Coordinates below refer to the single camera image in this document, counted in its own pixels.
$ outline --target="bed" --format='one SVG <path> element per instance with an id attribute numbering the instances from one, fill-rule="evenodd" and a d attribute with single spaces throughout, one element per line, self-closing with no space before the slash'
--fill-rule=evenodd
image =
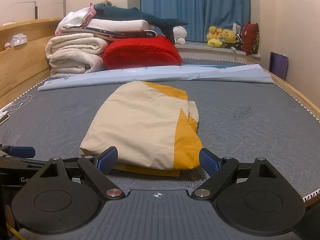
<path id="1" fill-rule="evenodd" d="M 0 107 L 24 96 L 32 100 L 0 126 L 0 143 L 33 146 L 36 159 L 79 156 L 79 146 L 102 103 L 121 84 L 38 91 L 49 77 L 44 47 L 60 19 L 42 19 L 0 27 L 1 44 L 23 32 L 28 43 L 0 52 Z M 185 64 L 243 65 L 197 58 Z M 219 157 L 241 162 L 267 158 L 304 198 L 317 200 L 320 187 L 320 110 L 304 95 L 273 76 L 275 84 L 172 81 L 160 82 L 185 90 L 199 111 L 198 135 Z M 130 189 L 187 189 L 206 180 L 202 168 L 178 178 L 111 171 L 108 177 L 124 192 Z"/>

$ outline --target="mattress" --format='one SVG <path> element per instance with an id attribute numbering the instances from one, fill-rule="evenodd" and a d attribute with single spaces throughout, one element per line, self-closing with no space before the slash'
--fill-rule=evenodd
<path id="1" fill-rule="evenodd" d="M 184 59 L 184 64 L 241 65 L 236 62 Z M 219 157 L 240 162 L 267 158 L 303 197 L 320 187 L 320 124 L 276 84 L 173 81 L 199 111 L 198 136 Z M 103 102 L 120 84 L 50 91 L 31 89 L 32 100 L 0 126 L 0 143 L 33 146 L 38 160 L 79 155 L 79 146 Z M 112 170 L 108 177 L 130 189 L 193 191 L 208 178 L 202 168 L 180 177 L 157 177 Z"/>

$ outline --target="crosshair logo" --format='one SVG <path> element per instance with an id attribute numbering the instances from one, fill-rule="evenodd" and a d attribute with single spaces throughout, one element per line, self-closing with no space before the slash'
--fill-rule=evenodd
<path id="1" fill-rule="evenodd" d="M 155 196 L 156 198 L 160 198 L 160 197 L 162 197 L 163 195 L 162 195 L 160 192 L 157 192 L 157 193 L 153 194 L 153 196 Z"/>

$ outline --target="metal screw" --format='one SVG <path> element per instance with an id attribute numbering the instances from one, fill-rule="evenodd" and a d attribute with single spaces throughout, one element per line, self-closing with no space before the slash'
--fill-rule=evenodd
<path id="1" fill-rule="evenodd" d="M 210 195 L 210 191 L 205 188 L 200 188 L 195 191 L 195 195 L 198 197 L 207 197 Z"/>
<path id="2" fill-rule="evenodd" d="M 109 197 L 119 197 L 122 194 L 122 190 L 118 188 L 112 188 L 107 191 Z"/>

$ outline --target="window sill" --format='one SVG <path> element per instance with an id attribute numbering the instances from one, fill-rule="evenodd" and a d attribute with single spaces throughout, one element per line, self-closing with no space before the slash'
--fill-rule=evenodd
<path id="1" fill-rule="evenodd" d="M 238 54 L 246 56 L 245 52 L 241 50 L 232 50 L 232 49 L 225 49 L 225 48 L 211 48 L 207 45 L 205 42 L 196 42 L 196 41 L 186 41 L 185 45 L 179 45 L 176 44 L 175 47 L 177 49 L 199 49 L 199 50 L 211 50 L 211 51 L 218 51 L 218 52 L 226 52 L 231 54 Z M 261 58 L 259 54 L 252 54 L 248 57 L 255 57 L 255 58 Z"/>

